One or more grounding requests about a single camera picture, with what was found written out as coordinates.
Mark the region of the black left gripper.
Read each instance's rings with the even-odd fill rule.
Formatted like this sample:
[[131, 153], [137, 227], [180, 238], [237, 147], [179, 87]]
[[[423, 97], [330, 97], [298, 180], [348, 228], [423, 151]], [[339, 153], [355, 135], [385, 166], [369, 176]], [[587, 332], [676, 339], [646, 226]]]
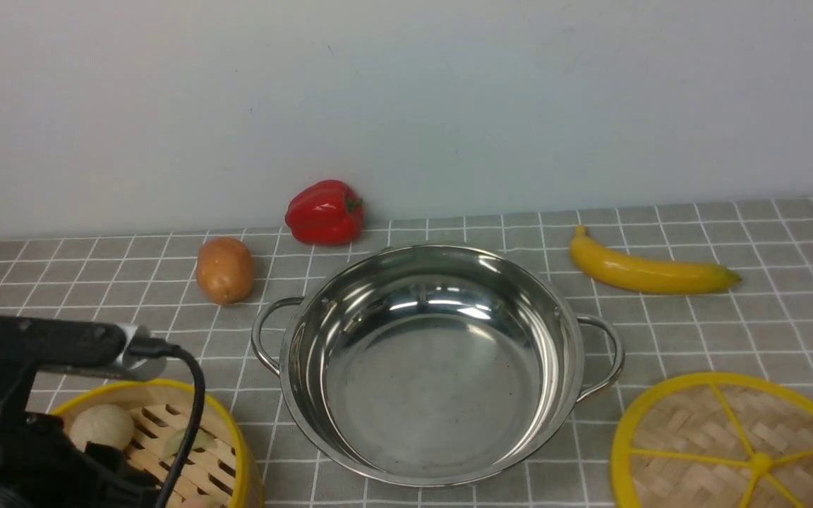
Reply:
[[0, 358], [1, 507], [155, 507], [157, 479], [113, 446], [76, 446], [64, 420], [27, 409], [40, 370], [71, 370], [52, 359]]

